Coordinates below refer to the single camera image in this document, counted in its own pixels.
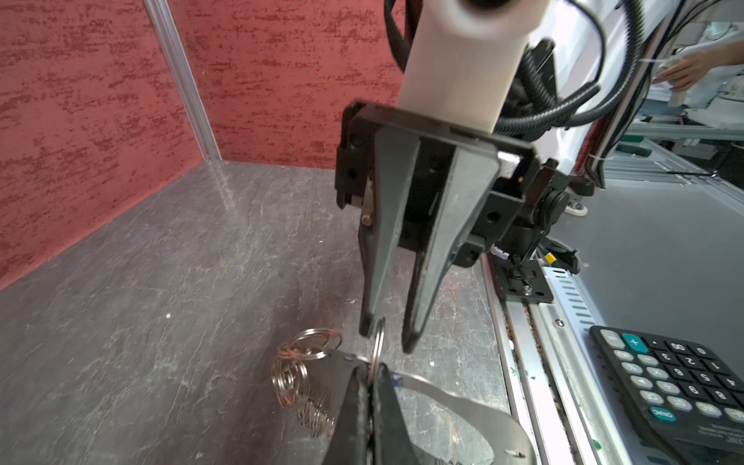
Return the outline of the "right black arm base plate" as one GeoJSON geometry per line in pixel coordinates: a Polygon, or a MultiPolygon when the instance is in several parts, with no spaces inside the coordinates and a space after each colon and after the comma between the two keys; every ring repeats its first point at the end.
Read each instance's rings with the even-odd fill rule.
{"type": "Polygon", "coordinates": [[[579,273],[582,261],[579,250],[565,243],[545,238],[525,263],[494,247],[489,255],[497,296],[504,301],[526,304],[552,303],[554,296],[544,274],[545,267],[557,267],[579,273]]]}

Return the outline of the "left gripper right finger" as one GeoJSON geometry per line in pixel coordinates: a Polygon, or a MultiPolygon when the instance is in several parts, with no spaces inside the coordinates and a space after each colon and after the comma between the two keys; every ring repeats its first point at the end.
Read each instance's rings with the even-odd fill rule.
{"type": "Polygon", "coordinates": [[[393,376],[382,363],[373,378],[370,413],[372,463],[419,464],[395,393],[393,376]]]}

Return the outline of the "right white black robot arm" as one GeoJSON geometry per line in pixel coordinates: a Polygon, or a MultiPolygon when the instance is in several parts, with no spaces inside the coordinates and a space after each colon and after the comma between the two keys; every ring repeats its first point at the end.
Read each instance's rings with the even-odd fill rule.
{"type": "Polygon", "coordinates": [[[335,190],[360,210],[363,337],[397,251],[415,255],[401,335],[412,353],[451,267],[498,249],[508,288],[533,298],[533,255],[591,126],[629,100],[682,3],[409,1],[403,26],[383,8],[403,80],[393,106],[345,108],[335,190]]]}

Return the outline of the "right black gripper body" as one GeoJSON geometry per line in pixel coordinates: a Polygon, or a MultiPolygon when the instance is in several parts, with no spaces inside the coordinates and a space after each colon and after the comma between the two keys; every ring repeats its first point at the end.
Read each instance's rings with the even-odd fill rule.
{"type": "Polygon", "coordinates": [[[341,208],[354,197],[362,198],[367,179],[374,174],[375,135],[385,126],[413,133],[420,140],[416,168],[405,209],[398,245],[418,251],[445,187],[455,149],[496,149],[500,155],[515,155],[517,166],[496,178],[476,223],[455,258],[458,267],[472,267],[478,252],[496,245],[515,254],[519,230],[527,227],[524,208],[530,185],[536,181],[540,162],[527,141],[480,133],[382,104],[357,100],[342,114],[341,138],[336,151],[334,187],[341,208]]]}

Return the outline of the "distant person's hand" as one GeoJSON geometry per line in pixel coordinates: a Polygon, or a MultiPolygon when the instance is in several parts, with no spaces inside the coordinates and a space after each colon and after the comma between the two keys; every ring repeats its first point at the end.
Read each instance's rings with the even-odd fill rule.
{"type": "Polygon", "coordinates": [[[712,69],[721,66],[720,52],[693,52],[685,54],[672,67],[658,73],[652,83],[668,83],[672,92],[689,90],[712,69]]]}

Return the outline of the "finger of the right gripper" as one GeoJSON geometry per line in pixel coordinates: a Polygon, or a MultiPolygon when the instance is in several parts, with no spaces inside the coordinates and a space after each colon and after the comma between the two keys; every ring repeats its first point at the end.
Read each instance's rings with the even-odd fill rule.
{"type": "Polygon", "coordinates": [[[364,272],[358,331],[364,337],[372,335],[381,308],[387,274],[402,232],[419,148],[419,137],[402,130],[384,127],[375,135],[373,222],[369,226],[360,225],[358,232],[364,272]]]}
{"type": "Polygon", "coordinates": [[[498,178],[496,154],[459,148],[453,155],[442,196],[418,251],[405,309],[401,344],[412,354],[427,324],[442,280],[465,242],[498,178]]]}

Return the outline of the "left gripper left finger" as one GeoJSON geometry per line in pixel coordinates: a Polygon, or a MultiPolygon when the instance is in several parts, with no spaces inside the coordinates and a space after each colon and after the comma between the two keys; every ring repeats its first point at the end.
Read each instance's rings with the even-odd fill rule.
{"type": "Polygon", "coordinates": [[[323,465],[367,463],[370,421],[368,368],[352,371],[323,465]]]}

